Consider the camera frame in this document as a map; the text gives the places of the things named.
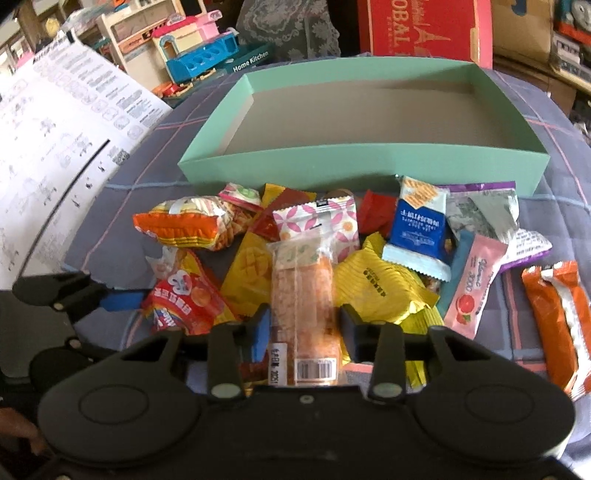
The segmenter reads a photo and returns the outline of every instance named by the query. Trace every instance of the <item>blue toy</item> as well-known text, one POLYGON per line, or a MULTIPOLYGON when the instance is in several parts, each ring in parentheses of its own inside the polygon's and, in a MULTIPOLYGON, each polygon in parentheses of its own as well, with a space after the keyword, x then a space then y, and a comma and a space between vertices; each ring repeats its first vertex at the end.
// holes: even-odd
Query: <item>blue toy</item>
POLYGON ((193 50, 182 53, 175 59, 168 60, 166 68, 173 82, 181 84, 199 77, 237 51, 236 34, 227 32, 205 44, 200 44, 193 50))

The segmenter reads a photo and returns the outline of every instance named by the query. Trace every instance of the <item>cardboard box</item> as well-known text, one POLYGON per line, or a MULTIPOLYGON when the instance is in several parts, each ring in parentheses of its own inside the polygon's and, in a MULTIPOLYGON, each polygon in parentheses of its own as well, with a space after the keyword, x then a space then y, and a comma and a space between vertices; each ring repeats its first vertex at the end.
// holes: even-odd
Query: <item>cardboard box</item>
POLYGON ((553 0, 492 0, 495 53, 535 66, 548 64, 553 0))
POLYGON ((245 74, 179 162, 202 194, 234 181, 295 189, 392 189, 515 180, 531 195, 549 160, 527 121, 477 65, 357 57, 245 74))
POLYGON ((491 0, 358 0, 361 51, 492 68, 491 0))

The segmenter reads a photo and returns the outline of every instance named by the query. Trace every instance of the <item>barcode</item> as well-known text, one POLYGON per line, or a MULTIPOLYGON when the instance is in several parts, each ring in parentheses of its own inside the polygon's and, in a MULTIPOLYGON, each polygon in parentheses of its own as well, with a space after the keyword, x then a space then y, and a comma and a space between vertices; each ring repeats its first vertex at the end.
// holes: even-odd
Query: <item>barcode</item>
POLYGON ((336 358, 296 360, 297 380, 336 380, 336 358))

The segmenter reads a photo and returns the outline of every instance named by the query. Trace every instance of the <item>gold wrapper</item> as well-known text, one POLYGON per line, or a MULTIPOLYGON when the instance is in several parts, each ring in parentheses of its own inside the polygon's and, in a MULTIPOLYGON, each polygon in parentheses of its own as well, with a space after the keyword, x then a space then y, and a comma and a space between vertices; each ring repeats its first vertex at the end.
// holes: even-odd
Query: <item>gold wrapper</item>
POLYGON ((267 241, 246 232, 220 290, 237 314, 251 317, 271 302, 271 267, 267 241))
MULTIPOLYGON (((261 205, 263 208, 267 208, 273 200, 275 200, 285 190, 285 187, 281 185, 275 185, 274 183, 265 183, 265 193, 261 199, 261 205)), ((312 192, 304 192, 311 202, 316 200, 316 194, 312 192)))
MULTIPOLYGON (((443 325, 443 319, 436 308, 425 308, 418 313, 406 317, 400 326, 404 333, 417 333, 425 335, 427 329, 433 325, 443 325)), ((408 381, 413 388, 427 383, 424 362, 406 362, 408 381)))
MULTIPOLYGON (((336 304, 349 303, 365 322, 391 322, 405 333, 424 335, 431 325, 443 325, 435 307, 439 296, 419 276, 401 265, 382 260, 386 242, 379 233, 366 238, 363 248, 335 268, 336 304)), ((341 342, 343 361, 349 362, 341 342)), ((412 387, 426 383, 423 362, 407 362, 412 387)))

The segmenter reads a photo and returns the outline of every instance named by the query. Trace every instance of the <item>white paper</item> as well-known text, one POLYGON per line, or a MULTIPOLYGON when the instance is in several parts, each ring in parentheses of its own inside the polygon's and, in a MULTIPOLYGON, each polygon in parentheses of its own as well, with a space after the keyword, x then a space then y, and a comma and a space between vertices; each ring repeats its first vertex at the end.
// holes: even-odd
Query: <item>white paper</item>
POLYGON ((116 66, 66 37, 16 72, 0 101, 1 289, 21 270, 61 270, 102 187, 169 112, 116 66))

